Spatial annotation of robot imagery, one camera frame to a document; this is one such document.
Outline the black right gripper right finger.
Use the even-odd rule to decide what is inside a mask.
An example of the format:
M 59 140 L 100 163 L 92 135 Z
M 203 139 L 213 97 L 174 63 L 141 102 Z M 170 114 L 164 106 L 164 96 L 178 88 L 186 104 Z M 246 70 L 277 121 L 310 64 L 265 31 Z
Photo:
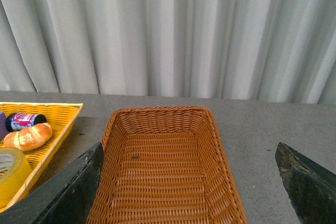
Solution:
M 275 160 L 300 223 L 335 223 L 335 174 L 283 142 Z

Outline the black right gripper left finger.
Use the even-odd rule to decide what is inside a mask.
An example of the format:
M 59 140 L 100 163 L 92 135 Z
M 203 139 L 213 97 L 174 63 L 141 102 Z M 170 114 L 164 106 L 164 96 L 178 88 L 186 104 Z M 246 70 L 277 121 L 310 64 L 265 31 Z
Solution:
M 20 202 L 1 223 L 86 223 L 100 183 L 104 153 L 96 143 Z

